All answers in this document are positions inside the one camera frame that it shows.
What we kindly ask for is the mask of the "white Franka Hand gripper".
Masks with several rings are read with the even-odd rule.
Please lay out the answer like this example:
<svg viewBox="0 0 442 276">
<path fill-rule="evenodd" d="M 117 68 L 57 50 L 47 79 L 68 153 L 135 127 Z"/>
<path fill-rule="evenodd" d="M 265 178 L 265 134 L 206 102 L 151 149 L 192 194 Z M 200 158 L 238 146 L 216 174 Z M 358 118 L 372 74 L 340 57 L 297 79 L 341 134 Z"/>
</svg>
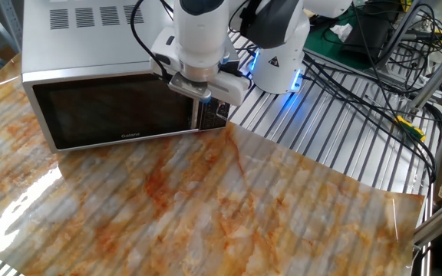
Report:
<svg viewBox="0 0 442 276">
<path fill-rule="evenodd" d="M 162 76 L 166 72 L 168 87 L 203 103 L 217 99 L 223 103 L 239 106 L 249 89 L 249 80 L 225 72 L 221 64 L 211 68 L 189 67 L 178 57 L 174 30 L 163 29 L 153 43 L 150 59 L 152 72 Z"/>
</svg>

